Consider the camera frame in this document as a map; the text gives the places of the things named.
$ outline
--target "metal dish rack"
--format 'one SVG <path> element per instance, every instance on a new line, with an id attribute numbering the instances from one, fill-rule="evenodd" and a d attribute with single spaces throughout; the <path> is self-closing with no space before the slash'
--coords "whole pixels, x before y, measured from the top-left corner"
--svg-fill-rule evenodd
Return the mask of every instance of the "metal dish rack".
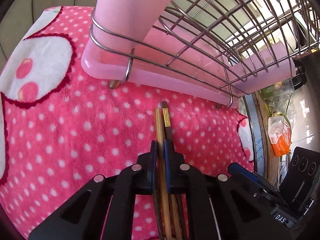
<path id="1" fill-rule="evenodd" d="M 161 64 L 147 58 L 135 56 L 134 49 L 128 54 L 107 48 L 99 43 L 93 35 L 92 25 L 90 36 L 100 48 L 129 58 L 124 81 L 127 81 L 129 78 L 132 61 L 142 60 L 186 75 L 216 88 L 230 97 L 230 105 L 232 104 L 233 97 L 239 97 L 232 93 L 231 90 L 232 87 L 235 88 L 233 85 L 235 82 L 246 82 L 248 76 L 256 77 L 260 71 L 268 72 L 268 68 L 272 65 L 279 67 L 279 62 L 288 59 L 288 57 L 300 58 L 304 53 L 308 54 L 312 49 L 319 47 L 319 16 L 308 0 L 172 0 L 163 14 L 158 18 L 161 26 L 154 25 L 153 28 L 165 32 L 167 35 L 172 35 L 185 44 L 185 47 L 176 55 L 105 29 L 94 19 L 94 11 L 91 17 L 93 24 L 108 34 L 134 41 L 139 46 L 148 46 L 171 56 L 171 59 L 166 64 Z M 176 26 L 189 31 L 194 35 L 194 39 L 188 42 L 178 36 L 174 31 Z M 213 56 L 197 47 L 195 43 L 199 39 L 215 48 L 219 54 Z M 283 42 L 287 51 L 287 55 L 283 58 L 276 58 L 275 52 L 271 47 L 271 44 L 278 41 Z M 195 76 L 170 67 L 175 60 L 181 60 L 207 72 L 207 70 L 200 66 L 180 57 L 189 48 L 202 53 L 213 61 L 219 62 L 224 67 L 226 77 L 223 80 L 224 85 L 215 87 Z M 268 49 L 271 53 L 273 57 L 272 63 L 265 63 L 260 53 L 260 50 L 263 48 Z M 252 60 L 252 55 L 254 54 L 261 63 L 259 67 L 256 67 Z M 254 70 L 245 64 L 245 58 L 251 60 Z M 236 75 L 236 79 L 230 80 L 228 75 L 232 71 L 229 67 L 237 63 L 242 64 L 244 75 Z M 292 70 L 290 72 L 291 77 L 296 75 L 296 73 L 292 73 Z M 210 74 L 222 80 L 220 77 L 212 73 Z"/>

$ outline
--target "snack package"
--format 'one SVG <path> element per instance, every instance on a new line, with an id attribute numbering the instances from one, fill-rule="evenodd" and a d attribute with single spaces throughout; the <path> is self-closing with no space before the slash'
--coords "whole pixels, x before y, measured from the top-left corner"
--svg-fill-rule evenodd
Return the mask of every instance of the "snack package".
<path id="1" fill-rule="evenodd" d="M 290 152 L 291 127 L 284 116 L 277 115 L 269 117 L 268 135 L 276 157 Z"/>

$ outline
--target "metal wire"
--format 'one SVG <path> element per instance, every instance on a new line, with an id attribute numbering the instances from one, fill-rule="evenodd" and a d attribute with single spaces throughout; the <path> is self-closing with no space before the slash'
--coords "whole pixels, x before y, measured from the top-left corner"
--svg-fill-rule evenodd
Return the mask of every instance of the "metal wire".
<path id="1" fill-rule="evenodd" d="M 93 24 L 104 32 L 128 39 L 139 46 L 152 48 L 170 56 L 170 59 L 166 64 L 163 64 L 133 53 L 129 54 L 107 48 L 97 41 L 93 35 L 93 27 L 91 27 L 91 38 L 100 48 L 127 56 L 130 66 L 132 66 L 133 60 L 141 60 L 202 82 L 228 95 L 230 104 L 233 102 L 233 97 L 239 97 L 235 91 L 244 93 L 235 87 L 236 82 L 247 82 L 249 76 L 256 77 L 260 71 L 268 72 L 268 68 L 273 65 L 279 67 L 279 63 L 289 57 L 303 57 L 303 53 L 309 53 L 311 49 L 319 48 L 320 43 L 319 15 L 313 10 L 308 0 L 172 0 L 164 13 L 159 16 L 158 24 L 155 24 L 153 28 L 175 37 L 185 45 L 175 55 L 145 42 L 105 29 L 94 19 L 94 11 L 92 12 L 92 20 Z M 187 41 L 180 37 L 177 34 L 177 29 L 188 31 L 193 39 Z M 216 50 L 217 54 L 211 55 L 198 47 L 197 42 L 200 40 Z M 272 46 L 279 41 L 284 44 L 286 51 L 286 55 L 282 58 L 276 57 Z M 190 49 L 219 63 L 225 77 L 218 76 L 197 63 L 184 59 L 183 55 Z M 261 55 L 263 49 L 269 51 L 273 62 L 268 64 L 265 62 Z M 216 86 L 187 71 L 177 70 L 173 64 L 175 61 L 187 63 L 212 78 L 218 79 L 223 85 Z M 288 62 L 291 76 L 294 76 L 291 61 Z M 235 64 L 242 66 L 244 74 L 239 75 L 230 68 L 230 65 Z M 126 80 L 128 80 L 129 74 L 130 72 L 127 71 Z"/>

